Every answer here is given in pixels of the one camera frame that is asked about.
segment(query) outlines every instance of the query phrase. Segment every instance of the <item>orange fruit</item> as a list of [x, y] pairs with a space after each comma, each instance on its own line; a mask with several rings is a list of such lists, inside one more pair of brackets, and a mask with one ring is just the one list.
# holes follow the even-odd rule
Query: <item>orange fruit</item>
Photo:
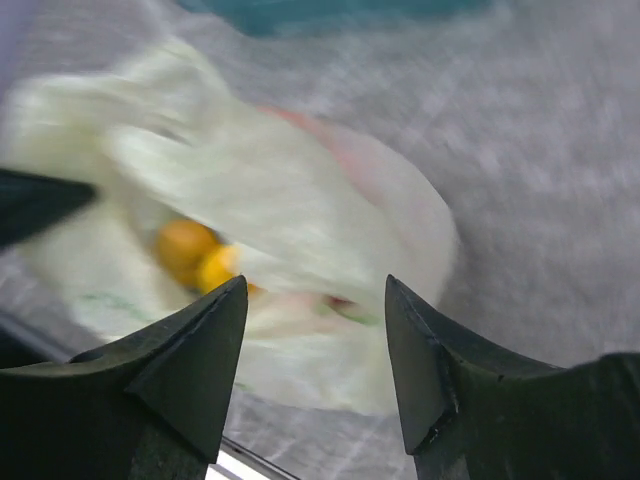
[[193, 220], [174, 220], [156, 237], [155, 253], [160, 264], [185, 286], [194, 286], [196, 270], [220, 243], [211, 230]]
[[204, 295], [231, 280], [236, 263], [237, 250], [229, 245], [212, 250], [198, 268], [197, 286]]

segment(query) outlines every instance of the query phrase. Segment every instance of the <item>gray carpet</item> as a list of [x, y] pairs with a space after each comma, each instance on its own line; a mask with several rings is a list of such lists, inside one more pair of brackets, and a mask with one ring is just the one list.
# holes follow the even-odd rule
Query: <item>gray carpet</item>
[[[107, 66], [157, 31], [142, 12], [131, 0], [43, 0], [18, 76]], [[463, 241], [442, 305], [451, 316], [559, 365], [640, 348], [637, 0], [523, 0], [296, 40], [252, 40], [171, 6], [160, 18], [245, 98], [344, 122], [420, 167]], [[3, 285], [15, 265], [5, 260]], [[51, 297], [30, 285], [19, 302], [0, 286], [3, 304], [44, 322]], [[304, 480], [415, 478], [395, 419], [238, 395], [227, 432]]]

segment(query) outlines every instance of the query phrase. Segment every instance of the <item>black object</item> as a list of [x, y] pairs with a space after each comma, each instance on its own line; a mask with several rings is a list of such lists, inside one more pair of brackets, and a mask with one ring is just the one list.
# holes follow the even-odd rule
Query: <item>black object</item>
[[70, 363], [0, 369], [1, 477], [204, 479], [220, 448], [246, 312], [238, 277]]
[[0, 249], [40, 233], [95, 197], [85, 183], [0, 168]]
[[66, 363], [75, 352], [59, 341], [0, 311], [0, 368], [21, 367], [43, 361]]
[[386, 323], [420, 480], [640, 478], [640, 355], [570, 369], [537, 362], [438, 313], [393, 277]]

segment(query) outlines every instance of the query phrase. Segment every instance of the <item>teal object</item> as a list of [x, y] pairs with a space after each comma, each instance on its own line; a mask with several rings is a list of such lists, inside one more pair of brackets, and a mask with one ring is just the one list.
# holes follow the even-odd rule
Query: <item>teal object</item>
[[403, 18], [443, 17], [491, 0], [177, 0], [191, 12], [225, 18], [250, 36], [304, 34]]

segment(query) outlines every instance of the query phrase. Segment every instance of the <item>white plastic bag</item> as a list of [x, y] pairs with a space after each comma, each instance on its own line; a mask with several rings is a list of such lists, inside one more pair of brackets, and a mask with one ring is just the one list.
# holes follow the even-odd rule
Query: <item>white plastic bag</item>
[[[146, 245], [186, 216], [236, 244], [239, 272], [268, 292], [250, 302], [238, 384], [299, 407], [395, 410], [386, 276], [434, 303], [456, 255], [446, 204], [409, 162], [243, 103], [177, 39], [110, 73], [32, 80], [8, 117], [10, 166], [101, 189], [23, 249], [76, 321], [111, 339], [189, 303]], [[325, 295], [375, 321], [319, 312]]]

